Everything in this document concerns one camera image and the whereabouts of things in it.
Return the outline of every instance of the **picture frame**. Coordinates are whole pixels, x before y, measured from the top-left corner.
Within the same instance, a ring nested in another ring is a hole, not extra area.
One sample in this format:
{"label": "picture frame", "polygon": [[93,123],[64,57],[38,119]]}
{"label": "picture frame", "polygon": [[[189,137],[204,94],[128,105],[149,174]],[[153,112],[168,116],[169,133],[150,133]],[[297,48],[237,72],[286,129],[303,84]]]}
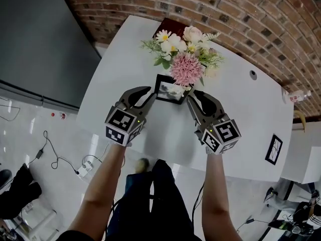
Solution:
{"label": "picture frame", "polygon": [[176,94],[173,90],[179,90],[180,88],[183,90],[184,88],[179,85],[175,85],[174,83],[175,80],[171,76],[157,74],[154,91],[157,94],[156,99],[175,104],[182,104],[190,91],[184,90],[183,95]]}
{"label": "picture frame", "polygon": [[278,138],[275,134],[273,134],[269,149],[267,150],[265,160],[275,165],[279,157],[282,144],[283,141],[280,138]]}

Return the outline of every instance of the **sneaker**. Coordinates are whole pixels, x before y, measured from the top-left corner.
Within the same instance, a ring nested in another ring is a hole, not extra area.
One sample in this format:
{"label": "sneaker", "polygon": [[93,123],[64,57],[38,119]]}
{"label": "sneaker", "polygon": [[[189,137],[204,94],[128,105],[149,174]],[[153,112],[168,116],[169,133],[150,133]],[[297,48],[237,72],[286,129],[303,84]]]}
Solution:
{"label": "sneaker", "polygon": [[135,165],[135,173],[147,172],[149,167],[149,160],[147,158],[140,158]]}
{"label": "sneaker", "polygon": [[274,188],[270,187],[266,192],[266,196],[264,198],[264,202],[266,202],[268,199],[270,199],[274,194],[275,194]]}

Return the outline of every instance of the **black chair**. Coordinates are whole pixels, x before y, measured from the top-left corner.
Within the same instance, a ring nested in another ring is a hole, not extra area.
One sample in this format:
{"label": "black chair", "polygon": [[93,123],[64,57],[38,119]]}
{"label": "black chair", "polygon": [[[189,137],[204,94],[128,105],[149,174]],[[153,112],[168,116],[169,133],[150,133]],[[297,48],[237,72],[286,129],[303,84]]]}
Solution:
{"label": "black chair", "polygon": [[2,189],[11,178],[12,173],[10,170],[0,171],[0,189]]}

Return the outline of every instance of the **pink chrysanthemum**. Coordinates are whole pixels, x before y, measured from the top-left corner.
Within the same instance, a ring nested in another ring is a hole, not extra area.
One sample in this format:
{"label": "pink chrysanthemum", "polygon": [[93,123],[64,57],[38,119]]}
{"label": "pink chrysanthemum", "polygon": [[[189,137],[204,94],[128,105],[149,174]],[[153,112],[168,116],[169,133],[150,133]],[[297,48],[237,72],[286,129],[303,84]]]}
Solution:
{"label": "pink chrysanthemum", "polygon": [[175,84],[188,86],[203,75],[202,65],[195,54],[180,52],[173,59],[171,75]]}

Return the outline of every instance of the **tiled floor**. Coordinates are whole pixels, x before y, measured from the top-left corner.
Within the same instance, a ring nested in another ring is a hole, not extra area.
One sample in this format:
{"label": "tiled floor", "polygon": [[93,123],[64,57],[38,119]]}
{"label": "tiled floor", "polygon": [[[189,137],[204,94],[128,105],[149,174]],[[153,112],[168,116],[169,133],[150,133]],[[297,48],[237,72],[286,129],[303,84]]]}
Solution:
{"label": "tiled floor", "polygon": [[[80,129],[76,123],[76,115],[69,114],[65,120],[58,117],[51,117],[52,111],[49,109],[36,107],[21,102],[0,100],[0,104],[21,107],[17,118],[12,122],[7,122],[0,118],[0,163],[1,169],[10,169],[13,175],[26,160],[32,160],[38,150],[44,145],[45,138],[43,132],[48,131],[48,136],[52,141],[58,156],[69,160],[78,169],[85,155],[92,154],[101,157],[108,140],[98,137],[86,130]],[[0,107],[0,116],[13,118],[17,109]],[[125,178],[127,174],[134,173],[134,164],[143,155],[127,149],[126,163],[122,168],[119,177],[115,199],[119,199],[124,192]],[[30,169],[34,178],[39,182],[43,194],[39,200],[34,202],[34,210],[29,214],[23,213],[24,219],[31,226],[35,226],[51,209],[57,211],[57,216],[40,233],[42,239],[46,239],[54,229],[64,231],[75,217],[86,191],[91,176],[87,175],[81,180],[71,169],[70,165],[64,161],[59,162],[57,170],[51,168],[51,163],[56,160],[50,145],[44,148],[44,153],[39,160],[35,160]],[[94,161],[93,174],[99,166],[98,161]],[[191,215],[192,208],[203,184],[205,172],[189,169],[177,164],[171,164],[176,184],[185,201],[188,212]],[[281,183],[285,189],[286,182]],[[230,202],[231,217],[234,226],[239,227],[249,217],[258,220],[269,221],[273,218],[276,210],[267,208],[263,204],[266,190],[277,183],[251,181],[227,177],[227,187]],[[266,224],[253,222],[240,229],[240,235],[244,240],[258,240],[266,230]],[[196,235],[204,240],[201,227],[201,206],[195,213]]]}

